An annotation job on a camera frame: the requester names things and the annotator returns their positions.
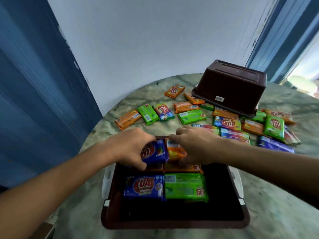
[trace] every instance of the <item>marble table top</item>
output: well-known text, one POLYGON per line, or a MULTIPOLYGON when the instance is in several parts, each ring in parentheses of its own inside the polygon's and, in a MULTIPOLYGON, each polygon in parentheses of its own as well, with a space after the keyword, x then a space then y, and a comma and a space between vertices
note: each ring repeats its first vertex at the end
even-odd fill
MULTIPOLYGON (((173 103, 185 100, 184 96, 172 99, 163 93, 175 83, 191 90, 201 77, 202 74, 172 76, 133 92, 101 119, 87 137, 81 151, 118 133, 120 130, 114 120, 132 109, 146 103, 153 105, 159 102, 165 102, 169 108, 173 108, 173 103)), ((269 83, 259 103, 259 109, 262 108, 292 112, 297 122, 292 131, 302 142, 295 151, 319 157, 319 100, 299 91, 269 83)), ((208 119, 198 124, 211 124, 211 112, 204 109, 203 111, 208 119)), ((147 126, 140 119, 132 127, 140 127, 153 135, 169 135, 181 127, 181 122, 176 118, 164 123, 157 121, 147 126)), ((240 175, 244 200, 251 216, 250 224, 245 229, 107 230, 100 222, 104 202, 101 196, 103 175, 104 169, 61 205, 54 238, 319 238, 317 209, 243 171, 240 171, 240 175)))

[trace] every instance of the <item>brown plastic box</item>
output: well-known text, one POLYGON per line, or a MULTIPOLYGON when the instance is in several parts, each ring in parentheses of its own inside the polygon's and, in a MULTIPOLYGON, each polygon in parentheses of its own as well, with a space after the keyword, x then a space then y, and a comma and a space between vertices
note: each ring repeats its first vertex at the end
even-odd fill
POLYGON ((215 60, 204 72, 194 96, 236 114, 252 118, 266 88, 264 72, 215 60))
POLYGON ((123 197, 127 170, 117 164, 109 206, 102 209, 102 225, 107 229, 246 227, 250 221, 248 209, 246 205, 240 205, 240 197, 228 166, 214 163, 202 165, 202 169, 206 178, 208 203, 152 199, 127 201, 123 197))

